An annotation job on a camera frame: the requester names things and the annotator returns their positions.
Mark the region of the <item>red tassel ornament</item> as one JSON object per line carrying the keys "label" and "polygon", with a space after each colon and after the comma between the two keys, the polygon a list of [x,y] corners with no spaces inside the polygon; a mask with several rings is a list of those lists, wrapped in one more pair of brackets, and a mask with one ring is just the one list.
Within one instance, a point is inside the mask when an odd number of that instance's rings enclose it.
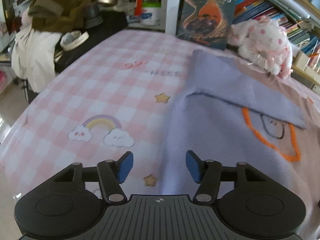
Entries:
{"label": "red tassel ornament", "polygon": [[139,17],[142,13],[143,0],[136,0],[134,15]]}

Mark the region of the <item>white smart watch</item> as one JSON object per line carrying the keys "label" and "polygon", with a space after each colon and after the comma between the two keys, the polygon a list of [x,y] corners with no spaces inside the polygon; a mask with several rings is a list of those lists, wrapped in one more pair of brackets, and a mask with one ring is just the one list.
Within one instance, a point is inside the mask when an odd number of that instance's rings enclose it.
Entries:
{"label": "white smart watch", "polygon": [[73,31],[63,35],[60,41],[60,46],[64,51],[71,51],[82,45],[89,38],[88,32]]}

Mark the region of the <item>olive brown jacket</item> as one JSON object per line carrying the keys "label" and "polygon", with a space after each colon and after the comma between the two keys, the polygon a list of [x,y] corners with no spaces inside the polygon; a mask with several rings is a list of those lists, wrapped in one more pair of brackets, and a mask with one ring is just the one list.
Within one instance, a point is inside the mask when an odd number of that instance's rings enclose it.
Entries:
{"label": "olive brown jacket", "polygon": [[32,0],[28,15],[36,31],[69,33],[84,26],[84,7],[93,0]]}

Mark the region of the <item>pink checkered cartoon table mat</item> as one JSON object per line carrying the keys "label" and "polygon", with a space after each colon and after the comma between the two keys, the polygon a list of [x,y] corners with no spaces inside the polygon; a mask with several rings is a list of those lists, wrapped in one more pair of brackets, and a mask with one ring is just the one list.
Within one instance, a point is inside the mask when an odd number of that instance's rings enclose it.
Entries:
{"label": "pink checkered cartoon table mat", "polygon": [[263,73],[228,51],[148,31],[121,31],[62,72],[24,111],[1,147],[1,166],[18,199],[71,163],[93,166],[125,151],[134,166],[127,194],[162,194],[164,141],[195,50],[236,59],[310,101],[296,81]]}

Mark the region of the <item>white cloth garment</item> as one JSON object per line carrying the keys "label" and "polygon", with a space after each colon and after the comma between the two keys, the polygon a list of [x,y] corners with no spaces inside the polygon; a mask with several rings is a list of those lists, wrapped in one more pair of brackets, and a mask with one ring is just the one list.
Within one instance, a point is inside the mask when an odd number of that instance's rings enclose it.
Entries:
{"label": "white cloth garment", "polygon": [[28,80],[34,92],[42,92],[55,75],[54,52],[61,33],[36,31],[31,25],[15,36],[11,67],[15,74]]}

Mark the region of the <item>white pink plush bunny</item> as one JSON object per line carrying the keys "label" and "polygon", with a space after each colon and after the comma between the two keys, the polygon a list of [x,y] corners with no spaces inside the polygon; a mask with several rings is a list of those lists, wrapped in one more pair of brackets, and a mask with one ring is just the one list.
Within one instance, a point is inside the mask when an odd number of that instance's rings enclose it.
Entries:
{"label": "white pink plush bunny", "polygon": [[228,44],[240,57],[267,72],[285,79],[291,75],[293,52],[284,27],[263,16],[231,25]]}

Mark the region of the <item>Harry Potter book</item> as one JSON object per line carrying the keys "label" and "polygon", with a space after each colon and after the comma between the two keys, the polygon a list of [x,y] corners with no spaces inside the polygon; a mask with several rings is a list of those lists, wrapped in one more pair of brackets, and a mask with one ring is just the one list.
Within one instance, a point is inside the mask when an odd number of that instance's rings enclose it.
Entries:
{"label": "Harry Potter book", "polygon": [[184,0],[177,37],[225,50],[237,0]]}

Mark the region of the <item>white green-lid jar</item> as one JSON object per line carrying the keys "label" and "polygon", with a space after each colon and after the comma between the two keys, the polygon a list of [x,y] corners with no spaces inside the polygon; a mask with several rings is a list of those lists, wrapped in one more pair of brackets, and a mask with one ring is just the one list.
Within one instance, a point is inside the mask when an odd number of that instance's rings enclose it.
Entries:
{"label": "white green-lid jar", "polygon": [[161,3],[144,2],[140,22],[146,26],[159,26],[161,24]]}

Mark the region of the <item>purple and pink knit sweater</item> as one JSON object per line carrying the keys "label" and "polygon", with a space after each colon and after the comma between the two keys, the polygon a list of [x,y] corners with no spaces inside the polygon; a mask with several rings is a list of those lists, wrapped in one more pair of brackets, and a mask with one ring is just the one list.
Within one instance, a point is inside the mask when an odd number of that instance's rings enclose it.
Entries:
{"label": "purple and pink knit sweater", "polygon": [[287,187],[306,205],[300,235],[319,234],[319,112],[291,87],[195,50],[167,124],[162,194],[195,191],[188,150],[226,166],[246,162]]}

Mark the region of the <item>white wooden bookshelf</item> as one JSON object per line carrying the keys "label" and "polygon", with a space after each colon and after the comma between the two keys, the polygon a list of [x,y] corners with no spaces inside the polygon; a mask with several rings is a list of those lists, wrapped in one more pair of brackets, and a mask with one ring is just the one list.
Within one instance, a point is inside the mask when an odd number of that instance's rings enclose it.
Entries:
{"label": "white wooden bookshelf", "polygon": [[293,52],[293,72],[300,70],[319,79],[319,31],[308,22],[309,12],[295,0],[237,0],[232,25],[263,16],[277,20],[286,29]]}

